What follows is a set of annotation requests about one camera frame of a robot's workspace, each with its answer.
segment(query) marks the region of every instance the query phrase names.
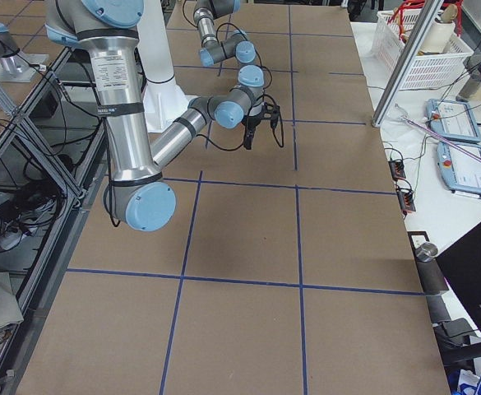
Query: metal pipe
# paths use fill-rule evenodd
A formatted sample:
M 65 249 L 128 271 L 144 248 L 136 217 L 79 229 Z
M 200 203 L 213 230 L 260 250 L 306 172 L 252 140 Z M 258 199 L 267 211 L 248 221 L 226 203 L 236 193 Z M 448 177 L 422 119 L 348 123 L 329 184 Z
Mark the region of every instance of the metal pipe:
M 419 14 L 418 20 L 415 22 L 412 33 L 410 33 L 405 49 L 403 49 L 403 52 L 394 67 L 394 71 L 391 73 L 390 80 L 386 84 L 385 91 L 379 100 L 375 113 L 373 114 L 372 125 L 374 127 L 378 128 L 381 126 L 381 122 L 385 118 L 388 109 L 394 101 L 395 95 L 397 95 L 401 84 L 405 81 L 409 70 L 412 68 L 415 56 L 430 29 L 432 21 L 441 8 L 443 1 L 444 0 L 427 0 L 424 3 L 424 7 Z
M 454 350 L 444 351 L 441 355 L 443 364 L 452 365 L 462 360 L 472 360 L 481 356 L 481 343 L 462 346 Z
M 461 152 L 462 154 L 465 154 L 465 155 L 467 155 L 469 158 L 472 158 L 472 159 L 478 161 L 479 163 L 481 163 L 481 158 L 480 158 L 480 157 L 474 155 L 472 152 L 468 152 L 466 149 L 461 148 L 461 146 L 458 146 L 458 145 L 455 144 L 454 142 L 451 142 L 450 140 L 444 138 L 441 134 L 435 133 L 433 130 L 431 130 L 431 129 L 429 129 L 429 128 L 425 128 L 423 125 L 420 125 L 419 123 L 414 122 L 413 120 L 408 119 L 408 118 L 406 118 L 406 117 L 403 117 L 403 120 L 404 120 L 408 125 L 423 130 L 425 133 L 427 133 L 429 136 L 434 137 L 436 140 L 438 140 L 438 141 L 440 141 L 440 142 L 443 142 L 443 143 L 447 144 L 448 146 L 451 146 L 452 148 L 455 148 L 457 151 Z

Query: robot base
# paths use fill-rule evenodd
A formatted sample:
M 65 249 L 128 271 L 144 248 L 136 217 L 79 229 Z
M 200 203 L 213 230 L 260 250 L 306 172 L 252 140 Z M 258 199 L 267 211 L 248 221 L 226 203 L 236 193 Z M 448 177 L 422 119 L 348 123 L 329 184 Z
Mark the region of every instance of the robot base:
M 24 59 L 26 59 L 30 64 L 42 64 L 49 60 L 48 55 L 43 55 L 39 53 L 24 53 L 23 56 Z M 36 70 L 34 70 L 33 67 L 28 67 L 28 69 L 17 75 L 12 75 L 9 72 L 7 72 L 3 67 L 2 64 L 0 63 L 0 82 L 32 82 L 34 79 L 34 75 L 37 73 Z
M 166 85 L 168 84 L 156 85 L 147 82 L 143 94 L 143 106 L 149 133 L 162 133 L 187 110 L 189 101 L 196 98 L 196 96 L 185 95 L 176 83 L 173 86 Z

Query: control panel screen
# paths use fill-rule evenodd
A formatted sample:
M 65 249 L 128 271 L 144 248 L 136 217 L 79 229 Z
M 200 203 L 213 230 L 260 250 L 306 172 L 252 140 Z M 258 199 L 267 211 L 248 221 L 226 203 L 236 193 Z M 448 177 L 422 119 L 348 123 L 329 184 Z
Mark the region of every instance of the control panel screen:
M 459 136 L 475 136 L 465 105 L 444 101 L 439 104 L 438 111 L 442 117 L 442 125 L 447 133 Z
M 481 150 L 474 146 L 462 146 L 463 149 L 481 158 Z M 463 152 L 450 147 L 452 166 L 457 183 L 467 187 L 481 188 L 481 163 L 468 157 Z

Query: white desk surface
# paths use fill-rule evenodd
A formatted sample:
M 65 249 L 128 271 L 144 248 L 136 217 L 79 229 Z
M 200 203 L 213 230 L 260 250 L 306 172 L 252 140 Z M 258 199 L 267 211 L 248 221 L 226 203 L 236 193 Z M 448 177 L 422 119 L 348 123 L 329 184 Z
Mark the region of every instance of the white desk surface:
M 352 23 L 374 109 L 381 99 L 383 90 L 370 86 L 385 87 L 388 82 L 386 67 L 371 53 L 375 26 L 375 23 Z M 465 78 L 457 83 L 447 99 L 454 100 L 456 93 L 466 81 Z M 427 100 L 439 99 L 445 89 L 401 91 L 396 97 L 395 103 L 406 109 L 413 120 L 422 121 Z M 470 104 L 475 107 L 480 103 L 472 102 Z M 481 123 L 481 106 L 474 109 L 474 116 L 477 122 Z M 419 156 L 424 138 L 422 131 L 412 129 L 402 123 L 385 120 L 381 125 L 381 135 L 384 142 L 389 142 L 395 149 L 401 151 L 404 157 Z M 437 167 L 436 145 L 435 140 L 428 139 L 427 153 L 421 160 L 419 183 L 415 194 L 417 211 L 407 215 L 405 226 L 408 231 L 425 230 L 432 243 L 441 251 L 452 245 L 481 221 L 481 200 L 454 195 L 446 188 Z M 405 162 L 406 176 L 413 186 L 416 185 L 417 168 L 417 160 Z

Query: grid line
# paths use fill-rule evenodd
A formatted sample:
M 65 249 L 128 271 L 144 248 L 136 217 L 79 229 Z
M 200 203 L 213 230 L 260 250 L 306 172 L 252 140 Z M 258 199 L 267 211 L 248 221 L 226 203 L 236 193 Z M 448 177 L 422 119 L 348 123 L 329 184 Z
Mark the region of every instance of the grid line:
M 167 351 L 165 353 L 164 371 L 162 373 L 161 383 L 160 383 L 160 395 L 163 395 L 164 393 L 165 381 L 167 379 L 167 372 L 169 370 L 169 359 L 171 356 L 171 348 L 174 340 L 174 331 L 176 329 L 176 321 L 178 319 L 178 309 L 180 307 L 180 300 L 182 298 L 183 280 L 185 277 L 185 269 L 187 267 L 187 257 L 189 255 L 189 248 L 191 247 L 192 231 L 194 229 L 194 221 L 197 215 L 198 198 L 200 197 L 200 187 L 201 187 L 202 176 L 203 176 L 203 171 L 200 170 L 200 176 L 198 178 L 199 182 L 197 185 L 197 192 L 195 193 L 194 206 L 192 208 L 191 224 L 189 226 L 189 234 L 187 236 L 187 244 L 185 246 L 185 254 L 183 255 L 183 266 L 182 266 L 182 272 L 180 274 L 180 281 L 178 283 L 178 293 L 176 294 L 176 303 L 174 305 L 173 320 L 171 322 L 171 330 L 169 333 L 169 342 L 167 343 Z
M 294 87 L 294 74 L 293 74 L 293 40 L 291 35 L 291 6 L 288 6 L 288 37 L 289 37 L 289 74 L 291 77 L 291 119 L 293 127 L 293 152 L 294 152 L 294 168 L 298 171 L 298 151 L 297 151 L 297 130 L 295 128 L 295 87 Z
M 284 122 L 292 123 L 327 123 L 331 125 L 362 125 L 366 126 L 365 122 L 351 122 L 351 121 L 320 121 L 320 120 L 306 120 L 306 119 L 283 119 Z
M 300 298 L 300 337 L 303 352 L 303 394 L 308 395 L 308 360 L 306 354 L 306 319 L 304 313 L 303 253 L 300 232 L 300 201 L 298 186 L 295 185 L 295 211 L 297 214 L 297 261 L 298 294 Z
M 257 184 L 257 183 L 235 183 L 232 181 L 214 181 L 214 180 L 196 180 L 196 179 L 178 179 L 174 177 L 164 177 L 165 181 L 176 181 L 182 183 L 199 183 L 199 184 L 214 184 L 214 185 L 231 185 L 240 187 L 258 187 L 258 188 L 283 188 L 283 189 L 302 189 L 309 191 L 331 191 L 339 193 L 364 193 L 372 195 L 388 195 L 395 196 L 394 192 L 386 191 L 368 191 L 364 189 L 345 189 L 345 188 L 328 188 L 328 187 L 306 187 L 306 186 L 292 186 L 292 185 L 278 185 L 278 184 Z
M 233 278 L 218 277 L 199 277 L 199 276 L 179 276 L 176 274 L 161 274 L 148 272 L 124 272 L 104 269 L 88 269 L 79 267 L 69 267 L 67 272 L 85 273 L 85 274 L 105 274 L 109 276 L 128 276 L 128 277 L 147 277 L 147 278 L 164 278 L 169 280 L 199 281 L 199 282 L 218 282 L 224 284 L 240 284 L 246 286 L 276 286 L 280 288 L 299 288 L 299 284 L 277 281 L 256 281 L 256 280 L 238 280 Z M 304 290 L 337 290 L 342 292 L 360 292 L 365 294 L 383 294 L 398 296 L 424 296 L 423 292 L 415 292 L 410 290 L 382 290 L 377 288 L 357 288 L 351 286 L 322 286 L 318 284 L 303 284 Z

